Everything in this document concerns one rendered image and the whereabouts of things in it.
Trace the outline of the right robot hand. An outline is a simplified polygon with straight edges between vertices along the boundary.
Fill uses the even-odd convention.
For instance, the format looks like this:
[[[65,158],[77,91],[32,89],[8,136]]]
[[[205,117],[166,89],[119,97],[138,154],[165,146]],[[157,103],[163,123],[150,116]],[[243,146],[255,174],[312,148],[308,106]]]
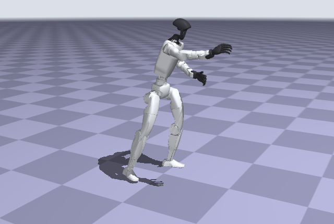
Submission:
[[[230,52],[231,52],[231,50],[232,50],[231,47],[232,47],[232,46],[231,46],[230,44],[222,43],[222,44],[218,45],[217,47],[215,47],[213,50],[210,49],[210,50],[209,50],[209,55],[206,55],[205,58],[206,58],[206,59],[210,59],[210,58],[214,57],[214,55],[218,55],[218,54],[220,54],[220,53],[228,53],[228,54],[230,54]],[[229,48],[230,48],[231,50],[230,50]],[[225,50],[228,50],[228,51],[230,51],[230,52],[225,51]]]

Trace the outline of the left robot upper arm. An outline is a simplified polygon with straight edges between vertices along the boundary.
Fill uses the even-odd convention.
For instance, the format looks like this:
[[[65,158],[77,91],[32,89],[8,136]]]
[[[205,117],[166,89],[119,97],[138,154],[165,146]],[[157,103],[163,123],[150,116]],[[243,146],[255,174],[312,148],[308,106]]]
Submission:
[[[181,43],[182,43],[182,46],[183,46],[183,48],[184,48],[184,43],[183,43],[183,42],[181,42]],[[182,50],[183,50],[183,48],[182,48]],[[181,68],[181,66],[182,66],[183,64],[185,64],[184,61],[181,62],[181,61],[178,60],[178,62],[177,62],[177,64],[176,64],[176,67],[177,67],[177,68]]]

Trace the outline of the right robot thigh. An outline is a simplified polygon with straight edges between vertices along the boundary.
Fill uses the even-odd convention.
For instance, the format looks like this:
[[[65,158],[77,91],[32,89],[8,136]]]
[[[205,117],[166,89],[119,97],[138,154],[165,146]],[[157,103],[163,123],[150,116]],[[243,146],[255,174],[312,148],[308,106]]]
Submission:
[[[149,93],[145,94],[144,102],[148,106],[144,109],[142,127],[141,127],[141,140],[144,136],[147,137],[150,134],[156,117],[158,115],[160,98],[158,96],[157,90],[152,90]]]

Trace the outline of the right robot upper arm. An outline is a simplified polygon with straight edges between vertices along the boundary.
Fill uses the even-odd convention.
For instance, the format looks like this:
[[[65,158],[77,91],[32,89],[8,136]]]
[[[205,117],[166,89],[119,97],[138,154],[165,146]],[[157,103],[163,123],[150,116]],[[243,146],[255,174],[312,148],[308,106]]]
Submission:
[[[187,54],[179,53],[179,50],[169,43],[163,47],[163,52],[179,59],[181,62],[187,60]]]

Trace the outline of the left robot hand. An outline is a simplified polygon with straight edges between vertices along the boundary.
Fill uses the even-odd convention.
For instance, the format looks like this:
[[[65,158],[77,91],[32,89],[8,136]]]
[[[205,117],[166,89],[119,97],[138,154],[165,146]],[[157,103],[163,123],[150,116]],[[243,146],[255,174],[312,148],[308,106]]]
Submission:
[[[203,71],[202,72],[196,72],[194,70],[191,71],[193,74],[193,79],[198,79],[200,82],[203,83],[203,86],[206,84],[206,75],[202,74],[204,73]]]

